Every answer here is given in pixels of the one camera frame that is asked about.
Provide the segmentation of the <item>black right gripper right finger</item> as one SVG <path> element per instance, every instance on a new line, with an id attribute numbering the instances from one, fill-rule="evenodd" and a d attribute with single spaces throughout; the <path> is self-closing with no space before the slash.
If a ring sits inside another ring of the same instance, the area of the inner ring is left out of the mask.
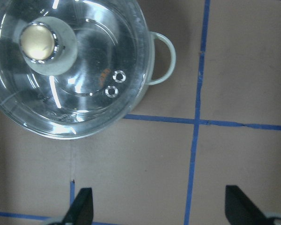
<path id="1" fill-rule="evenodd" d="M 264 213 L 236 185 L 225 188 L 225 216 L 231 225 L 273 225 Z"/>

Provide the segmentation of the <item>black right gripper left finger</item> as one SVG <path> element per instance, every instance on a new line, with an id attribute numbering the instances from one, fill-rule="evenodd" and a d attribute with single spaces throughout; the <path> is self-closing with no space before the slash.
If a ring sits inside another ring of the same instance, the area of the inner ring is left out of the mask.
<path id="1" fill-rule="evenodd" d="M 92 188 L 81 188 L 63 217 L 62 225 L 91 225 L 94 218 Z"/>

